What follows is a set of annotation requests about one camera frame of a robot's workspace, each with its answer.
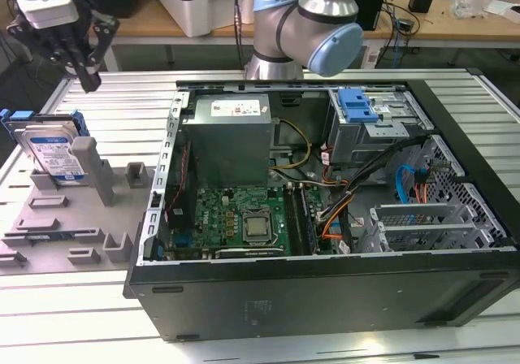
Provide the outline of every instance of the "floor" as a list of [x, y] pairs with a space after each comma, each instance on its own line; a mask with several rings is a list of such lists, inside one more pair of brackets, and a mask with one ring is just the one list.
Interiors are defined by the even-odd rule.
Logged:
[[[221, 45], [214, 51], [207, 45], [180, 45], [174, 48], [175, 63], [168, 64], [164, 46], [121, 45], [115, 53], [125, 71], [153, 70], [207, 70], [237, 69], [236, 48]], [[417, 54], [407, 54], [402, 68], [446, 68], [455, 49], [420, 49]], [[245, 46], [245, 59], [250, 59], [252, 46]], [[394, 53], [389, 49], [379, 68], [392, 68]], [[507, 59], [507, 55], [496, 50], [464, 50], [454, 67], [477, 67], [511, 101], [520, 106], [520, 63]], [[11, 57], [12, 64], [0, 74], [0, 110], [39, 111], [52, 94], [53, 88], [63, 77], [63, 72], [40, 58], [23, 63]], [[361, 56], [352, 68], [361, 65]], [[0, 128], [0, 166], [7, 159], [15, 144], [3, 128]]]

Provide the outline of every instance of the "aluminum extrusion table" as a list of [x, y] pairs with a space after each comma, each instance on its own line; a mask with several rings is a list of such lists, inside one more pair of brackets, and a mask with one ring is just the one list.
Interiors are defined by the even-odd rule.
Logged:
[[[239, 78], [237, 71], [106, 73], [88, 95], [76, 81], [62, 82], [43, 112], [82, 111], [112, 167], [136, 160], [155, 167], [176, 81]], [[356, 70], [336, 78], [425, 80], [520, 200], [520, 113], [485, 77], [448, 69]], [[31, 169], [18, 147], [0, 169], [0, 232], [30, 192]], [[126, 271], [0, 277], [2, 362], [401, 363], [436, 356], [432, 363], [520, 362], [520, 291], [459, 328], [167, 344], [139, 302], [123, 298], [125, 277]]]

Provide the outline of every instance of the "blue cable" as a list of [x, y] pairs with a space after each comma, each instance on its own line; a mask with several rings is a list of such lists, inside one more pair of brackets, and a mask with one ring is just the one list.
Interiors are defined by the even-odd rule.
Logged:
[[415, 169], [413, 169], [410, 165], [401, 165], [396, 172], [396, 189], [397, 195], [401, 199], [401, 203], [408, 204], [408, 196], [406, 195], [405, 189], [403, 188], [403, 172], [409, 171], [412, 175], [415, 173]]

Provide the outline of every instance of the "blue hard drive label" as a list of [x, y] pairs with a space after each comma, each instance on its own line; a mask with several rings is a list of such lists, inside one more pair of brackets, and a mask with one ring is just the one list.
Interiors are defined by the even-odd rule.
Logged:
[[47, 143], [68, 143], [67, 138], [62, 136], [51, 138], [31, 138], [32, 143], [47, 144]]
[[37, 160], [56, 180], [82, 180], [85, 171], [71, 153], [69, 140], [62, 136], [33, 137], [32, 151]]

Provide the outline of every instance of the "ram slot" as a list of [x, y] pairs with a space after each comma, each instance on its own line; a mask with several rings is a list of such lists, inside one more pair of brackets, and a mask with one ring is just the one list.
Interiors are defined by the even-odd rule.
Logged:
[[292, 189], [284, 187], [285, 218], [292, 256], [305, 254], [304, 240], [298, 222], [297, 205]]
[[314, 232], [314, 225], [310, 218], [309, 206], [307, 205], [306, 193], [303, 188], [295, 191], [296, 204], [298, 211], [298, 219], [302, 236], [304, 238], [305, 254], [316, 254], [318, 244], [316, 243], [316, 233]]

